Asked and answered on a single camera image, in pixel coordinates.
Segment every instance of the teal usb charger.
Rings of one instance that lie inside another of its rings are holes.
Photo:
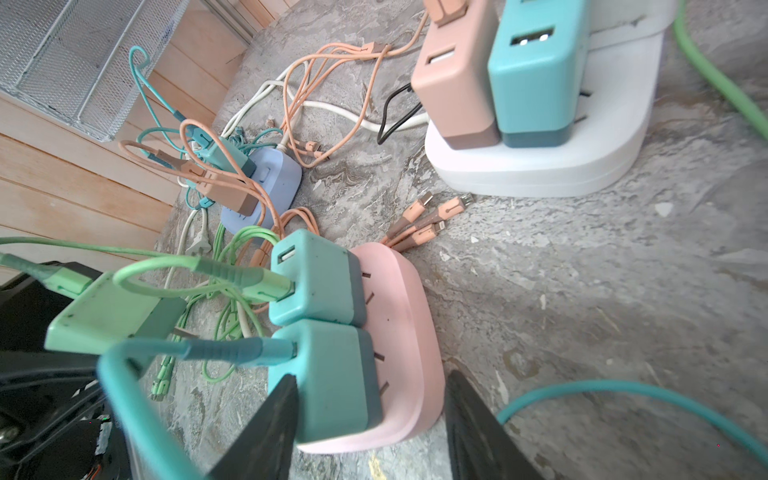
[[[589,0],[509,0],[488,60],[508,147],[568,141],[589,41]]]
[[[272,249],[270,269],[291,279],[296,288],[292,295],[270,302],[270,321],[275,325],[300,319],[365,324],[360,261],[346,248],[297,230]]]
[[[365,330],[303,319],[272,339],[296,344],[296,356],[271,366],[268,391],[285,375],[299,386],[296,442],[332,439],[377,426],[383,418],[373,341]]]

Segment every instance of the black cable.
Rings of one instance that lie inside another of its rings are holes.
[[[389,108],[389,102],[390,102],[390,101],[392,101],[392,99],[393,99],[394,97],[398,96],[399,94],[401,94],[402,92],[404,92],[404,91],[406,91],[406,90],[407,90],[407,91],[413,91],[413,88],[411,87],[411,84],[410,84],[410,83],[407,83],[407,84],[403,85],[402,87],[398,88],[397,90],[395,90],[395,91],[394,91],[394,92],[393,92],[393,93],[392,93],[392,94],[391,94],[391,95],[390,95],[390,96],[389,96],[389,97],[386,99],[386,101],[384,102],[384,112],[382,113],[382,126],[381,126],[381,128],[379,129],[379,134],[378,134],[378,135],[376,135],[376,143],[377,143],[377,144],[379,144],[379,145],[383,144],[383,143],[386,141],[386,139],[387,139],[387,138],[389,138],[389,135],[393,134],[393,133],[395,132],[395,130],[397,130],[398,128],[400,128],[400,126],[401,126],[402,124],[404,124],[405,122],[407,122],[407,121],[408,121],[408,119],[410,119],[410,117],[412,117],[413,115],[416,115],[416,113],[417,113],[419,110],[421,110],[421,109],[422,109],[422,103],[421,103],[421,102],[419,102],[419,103],[418,103],[418,104],[417,104],[417,105],[416,105],[414,108],[412,108],[412,109],[411,109],[411,111],[410,111],[410,112],[408,112],[408,113],[405,115],[405,117],[403,117],[403,118],[401,118],[400,120],[398,120],[398,121],[397,121],[397,122],[396,122],[396,123],[395,123],[395,124],[392,126],[392,128],[390,128],[389,130],[387,130],[387,131],[386,131],[386,133],[384,132],[384,127],[386,127],[386,112],[387,112],[387,108]]]

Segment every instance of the peach usb charger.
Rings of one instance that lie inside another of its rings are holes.
[[[468,3],[463,15],[458,5],[462,3]],[[488,79],[488,57],[498,28],[492,2],[424,4],[430,16],[443,23],[429,26],[411,78],[413,91],[454,150],[497,144],[501,137]]]
[[[299,444],[308,453],[377,449],[409,439],[431,427],[442,411],[445,373],[416,268],[381,243],[351,250],[360,260],[376,375],[384,418],[372,429]]]

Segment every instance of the concrete floor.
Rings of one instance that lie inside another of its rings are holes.
[[[689,3],[694,41],[768,107],[765,1]],[[215,126],[262,81],[328,41],[402,44],[420,4],[300,2],[257,35]],[[664,50],[647,137],[625,177],[579,198],[479,197],[437,240],[406,257],[422,276],[446,372],[463,371],[493,412],[556,382],[636,380],[698,399],[768,442],[766,143],[691,69],[671,36]],[[409,80],[416,56],[386,61],[368,118],[381,117],[383,99]],[[371,68],[340,68],[315,99],[358,109]],[[399,101],[392,115],[414,100]],[[254,108],[247,130],[281,118],[281,102],[275,93]],[[312,111],[297,130],[331,144],[350,126]],[[305,171],[294,204],[311,208],[323,236],[345,247],[379,239],[425,190],[440,201],[455,195],[427,161],[424,133],[398,133],[379,147],[373,133],[359,132],[332,160]],[[172,250],[186,218],[180,205],[163,250]],[[218,210],[211,210],[215,227]],[[193,281],[180,273],[174,285]],[[203,306],[190,328],[210,336],[220,308]],[[238,370],[210,385],[197,362],[185,362],[175,378],[161,414],[207,470],[263,401],[266,374]],[[550,401],[507,427],[547,479],[768,477],[697,418],[637,397]],[[424,435],[371,452],[296,451],[291,478],[450,478],[447,450],[440,420]]]

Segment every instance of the wooden wall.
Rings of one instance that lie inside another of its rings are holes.
[[[268,26],[284,0],[231,0],[254,28]],[[211,124],[247,45],[200,0],[192,0],[150,80],[189,118]],[[178,121],[153,101],[165,126]],[[139,98],[116,141],[99,143],[10,97],[0,97],[0,236],[40,236],[152,250],[180,187],[135,164],[117,141],[154,126]],[[161,137],[150,144],[162,146]],[[36,262],[80,261],[114,270],[131,259],[38,245],[3,246]],[[16,272],[0,267],[0,283]]]

